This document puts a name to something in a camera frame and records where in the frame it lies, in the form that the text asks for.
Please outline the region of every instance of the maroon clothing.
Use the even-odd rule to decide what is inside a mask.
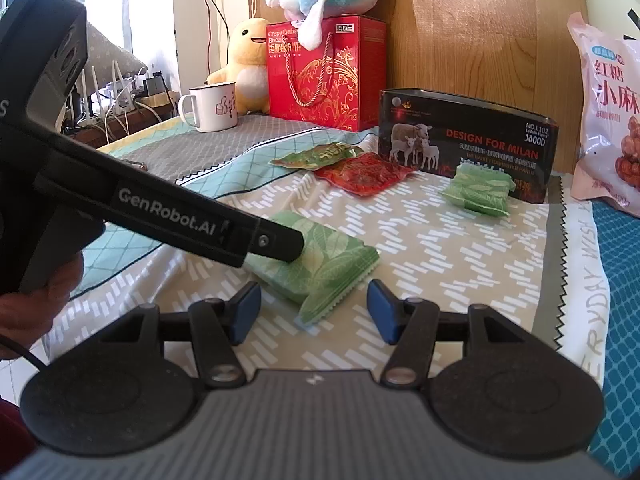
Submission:
[[[36,448],[18,406],[0,399],[0,474],[11,471]]]

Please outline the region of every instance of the pink snack bag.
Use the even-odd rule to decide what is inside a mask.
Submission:
[[[582,153],[571,196],[605,197],[640,216],[640,41],[616,40],[580,13],[570,16],[568,27],[584,85]]]

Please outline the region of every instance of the red wire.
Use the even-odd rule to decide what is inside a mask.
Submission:
[[[207,0],[204,0],[204,4],[207,6],[207,27],[209,28],[209,44],[207,45],[207,70],[209,71],[209,74],[211,73],[211,62],[210,62],[210,57],[211,57],[211,40],[212,40],[212,33],[211,33],[211,7],[209,6],[209,2]]]

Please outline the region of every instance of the human hand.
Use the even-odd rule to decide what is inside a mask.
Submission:
[[[31,294],[12,292],[0,296],[0,333],[30,348],[53,325],[53,319],[69,301],[84,272],[82,253],[60,267],[44,288]],[[0,359],[18,356],[0,346]]]

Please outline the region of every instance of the metal screw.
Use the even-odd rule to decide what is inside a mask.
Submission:
[[[411,384],[416,380],[416,373],[411,368],[391,368],[386,375],[386,380],[391,384],[398,384],[399,386],[405,386]]]
[[[211,379],[218,383],[231,383],[239,379],[241,374],[237,366],[218,365],[211,370]]]

